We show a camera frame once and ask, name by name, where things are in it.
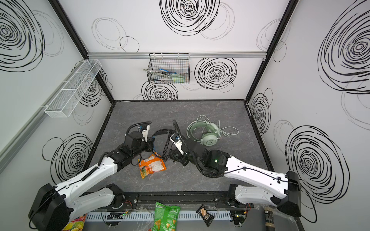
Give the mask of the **black gaming headphones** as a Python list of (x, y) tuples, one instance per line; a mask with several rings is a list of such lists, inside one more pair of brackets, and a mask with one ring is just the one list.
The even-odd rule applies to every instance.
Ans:
[(168, 159), (172, 159), (173, 160), (173, 149), (172, 149), (172, 142), (170, 141), (170, 137), (175, 133), (174, 130), (172, 129), (159, 129), (157, 131), (155, 131), (152, 135), (152, 138), (155, 138), (157, 136), (160, 136), (160, 135), (165, 135), (167, 134), (167, 139), (166, 139), (166, 142), (165, 142), (165, 145), (164, 145), (164, 149), (162, 151), (162, 153), (159, 153), (155, 147), (153, 148), (153, 151), (152, 153), (154, 153), (154, 151), (156, 151), (157, 153), (159, 153), (161, 155), (161, 158), (164, 160), (164, 162), (168, 161)]

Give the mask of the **mint green headphones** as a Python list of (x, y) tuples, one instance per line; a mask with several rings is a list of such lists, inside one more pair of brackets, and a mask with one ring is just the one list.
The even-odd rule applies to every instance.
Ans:
[(221, 121), (212, 122), (206, 115), (199, 115), (192, 121), (186, 130), (186, 135), (192, 141), (210, 147), (217, 144), (222, 136), (230, 137), (239, 135), (240, 131), (236, 127), (221, 127)]

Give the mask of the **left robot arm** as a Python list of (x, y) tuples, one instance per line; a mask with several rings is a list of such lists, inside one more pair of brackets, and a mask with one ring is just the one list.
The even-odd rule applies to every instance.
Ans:
[(123, 191), (115, 184), (97, 192), (87, 190), (119, 172), (143, 152), (153, 150), (154, 138), (148, 136), (150, 121), (131, 125), (124, 143), (101, 155), (97, 164), (55, 186), (42, 186), (29, 211), (29, 228), (37, 231), (61, 231), (75, 218), (95, 209), (125, 203)]

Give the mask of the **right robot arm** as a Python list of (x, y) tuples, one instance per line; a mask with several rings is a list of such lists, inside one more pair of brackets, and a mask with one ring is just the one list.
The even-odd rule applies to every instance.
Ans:
[(172, 124), (175, 134), (170, 140), (177, 149), (176, 161), (194, 164), (208, 178), (227, 177), (250, 184), (246, 189), (241, 185), (232, 188), (231, 199), (236, 202), (267, 204), (289, 216), (302, 216), (301, 186), (296, 172), (273, 172), (242, 162), (226, 152), (207, 150), (186, 138), (175, 120)]

